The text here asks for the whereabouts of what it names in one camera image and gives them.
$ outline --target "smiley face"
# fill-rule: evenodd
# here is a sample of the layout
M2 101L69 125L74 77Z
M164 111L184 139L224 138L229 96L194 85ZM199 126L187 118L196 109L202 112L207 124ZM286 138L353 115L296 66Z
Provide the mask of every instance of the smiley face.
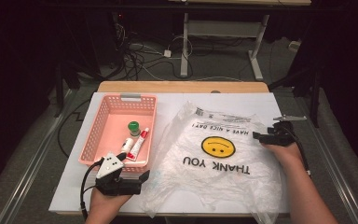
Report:
M230 140L218 136L205 138L201 147L204 152L217 158L227 158L235 152L235 146Z

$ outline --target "plastic bag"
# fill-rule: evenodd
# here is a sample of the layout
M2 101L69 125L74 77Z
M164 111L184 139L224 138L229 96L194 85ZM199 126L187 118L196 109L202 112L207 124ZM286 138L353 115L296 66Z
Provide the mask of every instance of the plastic bag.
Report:
M153 217L181 189L197 193L211 211L219 201L232 201L244 204L258 223L274 223L282 199L279 163L252 136L266 129L256 115L233 116L187 102L153 153L141 208Z

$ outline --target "table leg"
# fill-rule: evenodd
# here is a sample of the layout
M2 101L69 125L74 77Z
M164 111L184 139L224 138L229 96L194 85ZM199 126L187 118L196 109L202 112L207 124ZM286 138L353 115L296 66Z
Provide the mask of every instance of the table leg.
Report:
M261 42L263 41L263 35L264 32L266 31L268 21L269 21L269 15L265 15L258 29L257 38L255 41L255 49L249 50L249 60L251 61L251 65L254 70L255 79L258 81L263 80L263 75L261 74L260 66L258 65L256 56L258 50L260 49Z
M187 38L188 38L188 13L185 13L185 19L183 22L182 61L181 61L181 66L180 66L180 76L181 77L187 77L187 66L188 66Z

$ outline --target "basket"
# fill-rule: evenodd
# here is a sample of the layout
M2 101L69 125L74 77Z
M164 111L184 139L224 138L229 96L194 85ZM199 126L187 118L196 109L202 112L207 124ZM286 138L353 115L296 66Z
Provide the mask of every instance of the basket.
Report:
M134 93L107 93L103 96L92 122L79 162L91 166L112 152L118 155L126 138L131 137L128 124L138 121L141 130L149 134L136 161L124 160L123 172L142 173L147 170L156 116L157 97Z

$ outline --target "person's right hand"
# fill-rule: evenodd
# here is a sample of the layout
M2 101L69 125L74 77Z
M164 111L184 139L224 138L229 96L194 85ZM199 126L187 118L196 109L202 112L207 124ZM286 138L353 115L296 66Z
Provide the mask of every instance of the person's right hand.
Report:
M300 150L296 143L292 143L287 147L267 145L261 143L261 145L275 154L277 160L281 163L283 170L290 168L303 167L303 161Z

